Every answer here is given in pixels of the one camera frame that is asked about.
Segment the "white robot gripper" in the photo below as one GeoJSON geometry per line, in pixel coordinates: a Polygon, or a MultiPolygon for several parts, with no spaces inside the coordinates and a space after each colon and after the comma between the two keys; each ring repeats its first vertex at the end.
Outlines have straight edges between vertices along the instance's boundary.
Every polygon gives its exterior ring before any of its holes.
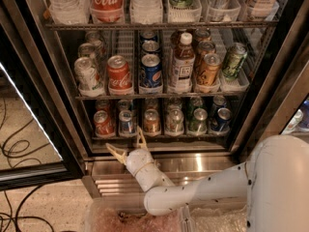
{"type": "Polygon", "coordinates": [[[148,151],[147,141],[140,127],[136,128],[136,148],[127,155],[127,150],[115,147],[106,143],[109,153],[121,164],[126,165],[126,169],[135,178],[144,192],[155,187],[170,187],[174,183],[160,171],[155,164],[152,154],[148,151]]]}

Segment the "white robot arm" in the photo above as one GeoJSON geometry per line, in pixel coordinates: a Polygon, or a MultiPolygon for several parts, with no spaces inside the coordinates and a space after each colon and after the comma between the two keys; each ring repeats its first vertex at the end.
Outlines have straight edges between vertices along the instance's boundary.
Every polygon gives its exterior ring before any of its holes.
{"type": "Polygon", "coordinates": [[[260,142],[247,161],[187,185],[158,169],[142,132],[131,152],[106,145],[144,191],[153,216],[209,200],[244,198],[247,232],[309,232],[309,144],[291,135],[260,142]]]}

